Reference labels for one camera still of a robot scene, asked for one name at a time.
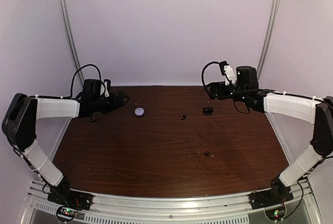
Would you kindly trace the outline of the lilac earbud charging case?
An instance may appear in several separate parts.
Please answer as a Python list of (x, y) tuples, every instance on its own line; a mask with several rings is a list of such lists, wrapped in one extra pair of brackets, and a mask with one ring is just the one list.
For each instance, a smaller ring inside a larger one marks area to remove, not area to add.
[(134, 114), (137, 117), (141, 117), (141, 116), (143, 116), (145, 114), (145, 110), (143, 108), (141, 108), (141, 107), (138, 107), (138, 108), (136, 108), (134, 110)]

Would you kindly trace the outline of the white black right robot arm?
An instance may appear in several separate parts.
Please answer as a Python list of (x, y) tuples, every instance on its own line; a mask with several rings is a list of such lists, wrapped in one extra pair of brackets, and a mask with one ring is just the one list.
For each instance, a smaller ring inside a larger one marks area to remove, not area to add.
[(262, 89), (251, 66), (233, 69), (226, 62), (211, 62), (201, 72), (204, 91), (210, 99), (243, 103), (243, 114), (264, 113), (273, 127), (289, 166), (272, 181), (267, 200), (279, 203), (287, 187), (332, 158), (332, 97), (320, 98)]

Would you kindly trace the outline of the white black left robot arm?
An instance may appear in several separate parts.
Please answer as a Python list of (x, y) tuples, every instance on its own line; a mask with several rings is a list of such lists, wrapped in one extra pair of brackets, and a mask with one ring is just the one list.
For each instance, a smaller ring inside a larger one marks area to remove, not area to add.
[(130, 97), (114, 90), (111, 81), (87, 79), (77, 96), (14, 95), (2, 122), (2, 132), (14, 151), (48, 185), (63, 205), (75, 200), (72, 190), (62, 185), (65, 175), (53, 164), (39, 144), (38, 122), (48, 119), (79, 119), (99, 113), (107, 115), (124, 107)]

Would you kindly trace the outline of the black earbud charging case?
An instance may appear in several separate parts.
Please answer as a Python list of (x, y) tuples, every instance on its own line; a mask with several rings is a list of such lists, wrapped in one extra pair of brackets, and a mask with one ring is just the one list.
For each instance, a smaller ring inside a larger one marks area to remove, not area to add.
[(211, 113), (213, 113), (213, 107), (212, 106), (203, 106), (202, 111), (204, 114), (211, 114)]

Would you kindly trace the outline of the left controller circuit board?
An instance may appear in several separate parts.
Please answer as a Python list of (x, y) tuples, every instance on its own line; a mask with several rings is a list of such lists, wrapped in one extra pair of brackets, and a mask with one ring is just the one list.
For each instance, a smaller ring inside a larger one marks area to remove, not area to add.
[(77, 209), (72, 209), (67, 206), (59, 206), (56, 210), (56, 217), (59, 221), (69, 222), (76, 218), (78, 212)]

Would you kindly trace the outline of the controller circuit board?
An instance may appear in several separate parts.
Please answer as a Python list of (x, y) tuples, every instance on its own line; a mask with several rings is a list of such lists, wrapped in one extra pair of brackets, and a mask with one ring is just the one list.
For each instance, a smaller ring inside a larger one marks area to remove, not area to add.
[(268, 209), (265, 215), (270, 221), (279, 221), (286, 215), (286, 209), (283, 207)]
[(72, 209), (67, 206), (59, 206), (56, 210), (56, 217), (59, 221), (69, 222), (76, 218), (78, 212), (77, 209)]

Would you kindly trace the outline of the right controller circuit board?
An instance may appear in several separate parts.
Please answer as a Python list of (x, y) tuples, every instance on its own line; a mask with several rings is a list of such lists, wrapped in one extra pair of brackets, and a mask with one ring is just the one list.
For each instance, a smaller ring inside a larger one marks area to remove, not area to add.
[(268, 209), (265, 215), (270, 221), (279, 221), (286, 215), (286, 209), (283, 207)]

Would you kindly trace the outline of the right aluminium corner post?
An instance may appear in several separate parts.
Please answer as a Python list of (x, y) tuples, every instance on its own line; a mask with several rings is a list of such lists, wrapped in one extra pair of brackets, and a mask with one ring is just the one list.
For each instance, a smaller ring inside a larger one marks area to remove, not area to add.
[(258, 80), (260, 80), (262, 77), (265, 62), (267, 61), (268, 52), (270, 50), (271, 41), (273, 39), (274, 28), (275, 28), (276, 20), (277, 20), (278, 13), (279, 13), (280, 1), (281, 0), (272, 0), (272, 2), (271, 2), (270, 16), (268, 18), (266, 34), (265, 34), (263, 47), (261, 50), (261, 55), (260, 55), (258, 66), (257, 66)]

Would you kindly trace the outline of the aluminium corner post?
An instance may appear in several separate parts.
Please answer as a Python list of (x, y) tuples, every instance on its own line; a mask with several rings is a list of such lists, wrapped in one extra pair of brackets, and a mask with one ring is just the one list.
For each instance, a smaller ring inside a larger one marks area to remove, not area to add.
[(69, 47), (71, 59), (73, 61), (75, 71), (78, 71), (79, 68), (81, 67), (81, 65), (80, 65), (78, 53), (77, 53), (74, 38), (73, 38), (73, 33), (72, 33), (72, 29), (71, 29), (70, 17), (69, 17), (69, 13), (68, 13), (68, 9), (67, 9), (66, 0), (59, 0), (59, 6), (60, 6), (63, 27), (64, 27), (65, 36), (66, 36), (67, 44)]
[(280, 1), (281, 0), (272, 0), (272, 2), (271, 2), (270, 16), (268, 18), (266, 34), (265, 34), (263, 47), (261, 50), (261, 55), (260, 55), (258, 66), (257, 66), (258, 80), (260, 80), (262, 77), (265, 62), (267, 61), (268, 52), (270, 50), (271, 41), (273, 39), (274, 28), (275, 28), (276, 20), (277, 20), (278, 13), (279, 13)]

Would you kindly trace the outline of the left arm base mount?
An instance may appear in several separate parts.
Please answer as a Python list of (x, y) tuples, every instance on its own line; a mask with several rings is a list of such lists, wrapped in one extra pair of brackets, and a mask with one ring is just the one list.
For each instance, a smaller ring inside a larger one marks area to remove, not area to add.
[(70, 189), (70, 181), (64, 176), (57, 186), (45, 183), (50, 192), (47, 200), (59, 205), (65, 205), (77, 210), (90, 210), (93, 196), (90, 193)]

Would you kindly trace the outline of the aluminium front rail frame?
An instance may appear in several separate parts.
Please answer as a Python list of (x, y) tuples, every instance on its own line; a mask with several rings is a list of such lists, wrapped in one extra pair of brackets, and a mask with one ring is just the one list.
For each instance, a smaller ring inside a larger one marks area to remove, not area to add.
[(283, 207), (280, 223), (323, 223), (308, 180), (291, 187), (293, 199), (252, 209), (250, 192), (229, 195), (149, 198), (93, 193), (90, 210), (81, 210), (69, 223), (277, 223), (265, 211)]

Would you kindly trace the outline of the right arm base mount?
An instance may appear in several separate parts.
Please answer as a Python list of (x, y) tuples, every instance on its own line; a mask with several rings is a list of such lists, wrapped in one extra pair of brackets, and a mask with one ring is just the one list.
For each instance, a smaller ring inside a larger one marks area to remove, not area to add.
[(293, 199), (290, 186), (285, 186), (279, 177), (271, 181), (271, 188), (264, 191), (253, 191), (249, 195), (252, 209), (266, 208), (282, 204), (284, 200)]

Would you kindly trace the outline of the left aluminium corner post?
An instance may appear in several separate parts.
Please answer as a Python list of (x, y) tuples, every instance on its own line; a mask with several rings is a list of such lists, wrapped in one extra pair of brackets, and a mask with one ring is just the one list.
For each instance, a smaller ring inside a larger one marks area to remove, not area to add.
[(71, 59), (73, 61), (75, 71), (78, 71), (79, 68), (81, 67), (81, 65), (80, 65), (78, 53), (77, 53), (74, 38), (73, 38), (73, 33), (72, 33), (72, 29), (71, 29), (70, 17), (69, 17), (69, 13), (68, 13), (68, 9), (67, 9), (66, 0), (59, 0), (59, 6), (60, 6), (63, 27), (64, 27), (65, 36), (66, 36), (67, 44), (69, 47)]

